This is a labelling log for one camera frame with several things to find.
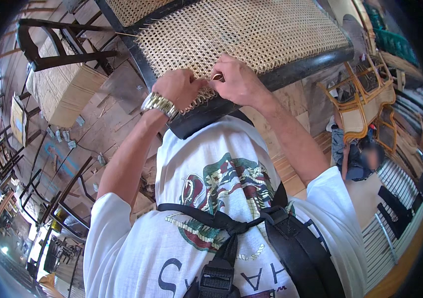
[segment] right hand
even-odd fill
[[[272,98],[257,75],[244,62],[224,53],[216,62],[211,77],[223,74],[225,82],[210,80],[208,85],[224,99],[242,106],[260,107],[263,101]]]

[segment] left hand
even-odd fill
[[[198,90],[208,84],[205,79],[195,79],[193,71],[177,69],[167,71],[152,87],[152,92],[171,101],[179,110],[185,110],[198,95]]]

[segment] metal watch band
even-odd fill
[[[173,118],[175,118],[175,116],[177,116],[179,113],[178,109],[171,101],[164,98],[157,92],[150,93],[142,104],[142,111],[150,109],[157,109],[161,111],[168,117],[168,121],[172,121]]]

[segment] strap buckle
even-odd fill
[[[266,207],[260,210],[260,218],[266,219],[272,225],[278,224],[288,217],[289,214],[281,206]]]
[[[200,292],[229,294],[233,287],[235,269],[224,259],[213,259],[203,267],[198,289]]]

